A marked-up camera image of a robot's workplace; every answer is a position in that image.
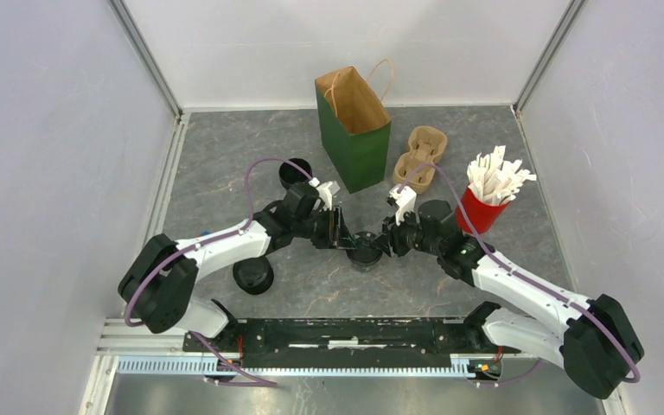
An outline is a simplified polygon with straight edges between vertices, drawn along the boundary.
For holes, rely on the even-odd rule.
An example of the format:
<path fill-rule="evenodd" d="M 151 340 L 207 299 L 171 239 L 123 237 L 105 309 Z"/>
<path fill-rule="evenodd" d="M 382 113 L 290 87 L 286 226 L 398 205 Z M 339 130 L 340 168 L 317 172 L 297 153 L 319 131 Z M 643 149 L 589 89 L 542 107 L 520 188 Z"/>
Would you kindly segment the black coffee cup front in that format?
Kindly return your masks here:
<path fill-rule="evenodd" d="M 368 272 L 373 269 L 382 257 L 382 252 L 376 249 L 361 248 L 347 250 L 346 255 L 353 267 L 360 272 Z"/>

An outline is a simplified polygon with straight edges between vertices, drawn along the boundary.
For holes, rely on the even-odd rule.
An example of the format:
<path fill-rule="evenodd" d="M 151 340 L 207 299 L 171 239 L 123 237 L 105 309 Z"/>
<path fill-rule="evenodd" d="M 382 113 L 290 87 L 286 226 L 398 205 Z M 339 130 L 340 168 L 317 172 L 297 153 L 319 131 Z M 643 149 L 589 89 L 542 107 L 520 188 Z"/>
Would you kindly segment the black coffee cup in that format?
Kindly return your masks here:
<path fill-rule="evenodd" d="M 376 249 L 361 248 L 347 250 L 346 255 L 353 267 L 360 272 L 368 272 L 373 269 L 382 257 L 382 252 Z"/>
<path fill-rule="evenodd" d="M 299 182 L 307 182 L 313 176 L 309 162 L 302 158 L 290 158 L 290 164 L 282 163 L 278 169 L 278 178 L 286 190 Z"/>

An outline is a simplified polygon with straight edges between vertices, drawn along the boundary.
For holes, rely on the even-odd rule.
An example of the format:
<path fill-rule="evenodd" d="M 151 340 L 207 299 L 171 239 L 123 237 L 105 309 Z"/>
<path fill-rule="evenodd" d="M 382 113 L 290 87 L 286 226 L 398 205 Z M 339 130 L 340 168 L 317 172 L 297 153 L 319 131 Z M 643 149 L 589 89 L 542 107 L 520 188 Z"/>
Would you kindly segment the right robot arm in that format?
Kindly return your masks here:
<path fill-rule="evenodd" d="M 443 272 L 524 311 L 483 303 L 464 330 L 467 346 L 486 353 L 495 345 L 516 348 L 562 368 L 589 395 L 608 398 L 622 383 L 636 383 L 645 351 L 623 306 L 602 294 L 590 298 L 519 267 L 475 235 L 464 233 L 447 201 L 418 209 L 387 197 L 395 212 L 382 222 L 376 242 L 389 256 L 417 251 L 435 257 Z"/>

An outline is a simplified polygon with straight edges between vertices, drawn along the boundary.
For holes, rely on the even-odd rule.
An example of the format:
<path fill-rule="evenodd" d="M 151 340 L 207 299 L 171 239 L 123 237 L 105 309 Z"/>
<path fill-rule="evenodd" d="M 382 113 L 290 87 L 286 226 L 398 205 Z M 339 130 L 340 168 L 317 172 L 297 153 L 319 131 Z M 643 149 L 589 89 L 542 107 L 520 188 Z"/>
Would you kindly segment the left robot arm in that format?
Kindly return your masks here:
<path fill-rule="evenodd" d="M 172 240 L 160 233 L 144 245 L 118 285 L 126 302 L 124 322 L 160 334 L 179 328 L 194 331 L 216 352 L 230 350 L 237 341 L 232 316 L 216 301 L 193 297 L 198 281 L 249 259 L 260 259 L 287 247 L 294 239 L 308 239 L 320 250 L 357 247 L 339 206 L 295 208 L 274 201 L 239 224 L 193 239 Z"/>

